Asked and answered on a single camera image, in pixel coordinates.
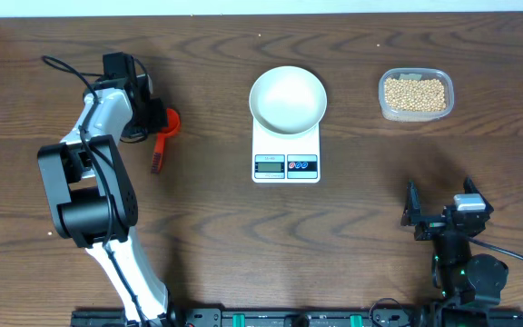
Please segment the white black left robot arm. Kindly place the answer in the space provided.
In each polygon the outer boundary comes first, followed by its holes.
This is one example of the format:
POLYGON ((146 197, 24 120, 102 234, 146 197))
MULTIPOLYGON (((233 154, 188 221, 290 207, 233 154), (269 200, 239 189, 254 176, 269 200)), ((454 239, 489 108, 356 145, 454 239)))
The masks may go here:
POLYGON ((172 324, 177 316, 169 292, 138 240, 138 203, 118 151, 122 138, 144 138, 167 123, 151 78, 138 74, 141 63, 126 53, 104 55, 103 72, 93 82, 57 58, 43 60, 85 85, 84 109, 73 129, 37 154, 53 225, 100 264, 124 306, 120 318, 87 313, 84 319, 92 326, 172 324))

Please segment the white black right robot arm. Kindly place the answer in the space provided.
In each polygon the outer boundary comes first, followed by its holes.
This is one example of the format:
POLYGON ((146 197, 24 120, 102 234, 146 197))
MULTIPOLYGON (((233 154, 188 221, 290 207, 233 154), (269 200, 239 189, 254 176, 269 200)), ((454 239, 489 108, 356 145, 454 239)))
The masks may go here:
POLYGON ((414 228, 415 240, 432 242, 432 282, 443 296, 414 314, 414 326, 489 326, 489 312, 500 304, 508 266, 470 249, 474 237, 485 230, 493 207, 470 178, 463 188, 464 193, 456 194, 442 213, 425 215, 415 183, 408 183, 401 224, 414 228))

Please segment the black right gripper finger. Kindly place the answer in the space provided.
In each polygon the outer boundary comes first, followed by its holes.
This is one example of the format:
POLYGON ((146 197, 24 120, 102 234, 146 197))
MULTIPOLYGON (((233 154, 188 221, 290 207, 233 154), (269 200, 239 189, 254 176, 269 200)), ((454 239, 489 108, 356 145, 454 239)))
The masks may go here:
POLYGON ((421 218, 421 208, 417 187, 413 181, 409 181, 407 187, 407 200, 401 216, 402 226, 414 226, 421 218))
POLYGON ((465 194, 481 194, 469 176, 464 179, 463 189, 465 194))

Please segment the red plastic measuring scoop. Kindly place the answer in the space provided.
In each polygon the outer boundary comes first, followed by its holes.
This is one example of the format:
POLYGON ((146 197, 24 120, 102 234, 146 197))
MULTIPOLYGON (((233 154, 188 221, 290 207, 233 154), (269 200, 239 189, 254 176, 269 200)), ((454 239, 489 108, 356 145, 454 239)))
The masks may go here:
POLYGON ((156 134, 151 173, 159 173, 162 170, 166 140, 176 136, 181 130, 181 118, 178 112, 172 108, 167 108, 166 113, 168 125, 156 134))

